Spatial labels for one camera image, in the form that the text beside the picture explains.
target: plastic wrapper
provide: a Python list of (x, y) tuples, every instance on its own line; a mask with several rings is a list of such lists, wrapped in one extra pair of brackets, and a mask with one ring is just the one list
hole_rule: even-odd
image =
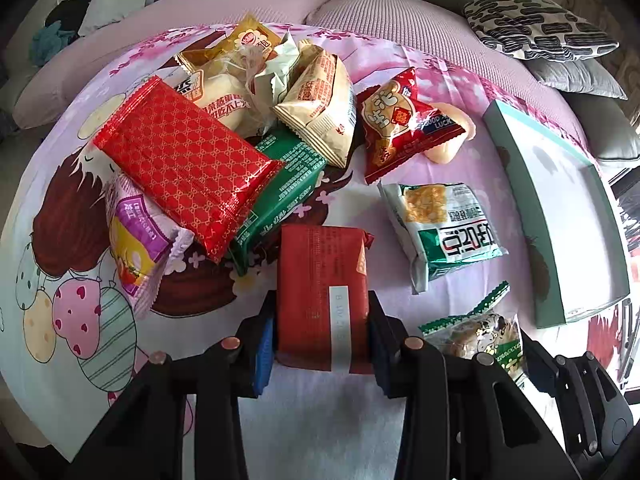
[(418, 101), (414, 68), (361, 92), (358, 102), (367, 140), (367, 184), (416, 153), (465, 133), (440, 110)]
[(154, 76), (94, 144), (218, 263), (260, 192), (284, 166)]
[(176, 61), (194, 72), (210, 60), (220, 55), (238, 51), (242, 46), (257, 45), (262, 49), (263, 57), (267, 59), (273, 47), (280, 43), (280, 37), (260, 23), (252, 14), (245, 17), (224, 40), (211, 48), (199, 50), (183, 50), (175, 56)]
[(175, 87), (189, 101), (202, 108), (242, 138), (262, 133), (264, 118), (245, 88), (243, 64), (231, 57), (207, 63)]
[[(281, 103), (287, 95), (292, 79), (293, 68), (300, 58), (300, 51), (290, 33), (286, 33), (282, 42), (273, 49), (276, 56), (260, 63), (262, 54), (258, 50), (254, 59), (247, 63), (247, 89), (254, 97), (254, 104), (262, 114), (264, 131), (267, 132), (276, 122), (272, 108)], [(251, 73), (249, 66), (255, 67)]]
[(148, 312), (167, 265), (181, 260), (193, 233), (165, 215), (124, 173), (105, 192), (111, 254), (137, 317)]
[(339, 57), (322, 50), (273, 111), (329, 164), (346, 168), (356, 110), (351, 79)]
[(264, 188), (254, 208), (229, 245), (229, 254), (239, 276), (249, 266), (249, 251), (315, 189), (326, 161), (286, 126), (276, 126), (255, 147), (269, 158), (286, 165)]
[(471, 359), (478, 352), (491, 354), (511, 379), (522, 382), (524, 355), (518, 318), (493, 310), (509, 290), (509, 283), (502, 282), (468, 314), (420, 326), (424, 339), (447, 355)]
[(371, 240), (350, 227), (282, 226), (276, 312), (281, 364), (372, 373), (365, 258)]
[(411, 262), (416, 293), (452, 270), (507, 252), (465, 184), (378, 184), (378, 189)]

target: yellow snack package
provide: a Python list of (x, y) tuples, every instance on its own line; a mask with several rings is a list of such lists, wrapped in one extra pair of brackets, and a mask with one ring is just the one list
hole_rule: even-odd
[[(303, 60), (312, 47), (300, 49)], [(347, 167), (356, 107), (351, 79), (338, 56), (321, 50), (273, 111), (329, 164)]]
[(280, 37), (275, 32), (265, 27), (255, 16), (247, 13), (232, 33), (217, 45), (199, 50), (185, 50), (177, 54), (175, 59), (189, 72), (194, 72), (198, 67), (219, 55), (239, 50), (242, 46), (261, 46), (263, 56), (266, 59), (271, 54), (273, 47), (279, 43)]

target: pink bedsheet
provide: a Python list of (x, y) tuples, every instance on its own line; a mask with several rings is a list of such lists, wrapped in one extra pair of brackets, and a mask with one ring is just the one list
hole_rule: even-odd
[[(478, 132), (452, 163), (439, 166), (416, 155), (383, 182), (469, 184), (509, 254), (443, 276), (430, 283), (428, 292), (412, 296), (409, 262), (378, 190), (364, 183), (364, 146), (357, 147), (346, 170), (328, 166), (311, 197), (285, 222), (358, 226), (371, 232), (375, 242), (367, 252), (369, 288), (411, 333), (428, 320), (468, 312), (503, 280), (511, 283), (511, 292), (500, 308), (519, 312), (528, 328), (532, 287), (527, 248), (509, 182), (481, 117), (498, 98), (576, 145), (581, 138), (565, 133), (490, 81), (414, 48), (338, 30), (269, 26), (280, 35), (290, 30), (297, 40), (311, 38), (338, 54), (356, 92), (415, 66), (423, 100), (466, 110)], [(153, 73), (169, 76), (172, 69), (158, 67), (173, 54), (216, 28), (229, 32), (232, 27), (172, 30), (105, 67), (60, 118), (20, 182), (0, 244), (5, 269), (0, 287), (15, 291), (0, 300), (0, 369), (30, 419), (68, 458), (146, 356), (156, 350), (174, 358), (202, 352), (235, 333), (242, 319), (257, 313), (266, 291), (276, 286), (276, 237), (268, 237), (255, 251), (254, 266), (244, 277), (229, 263), (216, 266), (193, 244), (163, 277), (154, 311), (135, 320), (115, 273), (102, 196), (103, 184), (117, 167), (88, 145), (99, 126), (94, 110), (121, 102)], [(260, 401), (242, 400), (241, 416), (254, 478), (393, 476), (402, 400), (385, 399), (370, 376), (276, 366)], [(269, 434), (278, 437), (265, 439)], [(193, 473), (193, 432), (190, 435), (185, 439), (185, 478)], [(335, 445), (340, 449), (326, 449)]]

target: barcode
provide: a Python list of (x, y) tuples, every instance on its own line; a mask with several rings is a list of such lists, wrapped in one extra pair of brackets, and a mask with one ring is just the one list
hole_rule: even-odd
[(482, 210), (480, 206), (472, 206), (467, 209), (461, 209), (459, 211), (449, 211), (449, 218), (452, 222), (460, 222), (461, 220), (471, 220), (473, 218), (482, 216)]
[(353, 86), (349, 88), (349, 124), (356, 125), (356, 95), (353, 92)]

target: red snack bag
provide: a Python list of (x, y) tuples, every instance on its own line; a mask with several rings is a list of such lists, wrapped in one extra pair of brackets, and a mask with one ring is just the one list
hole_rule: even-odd
[(416, 153), (465, 133), (450, 117), (417, 97), (415, 68), (408, 68), (378, 88), (367, 88), (358, 96), (367, 139), (367, 184)]
[(104, 124), (94, 144), (218, 263), (261, 190), (271, 160), (154, 76)]
[(278, 353), (285, 366), (370, 374), (362, 229), (284, 224), (278, 259)]

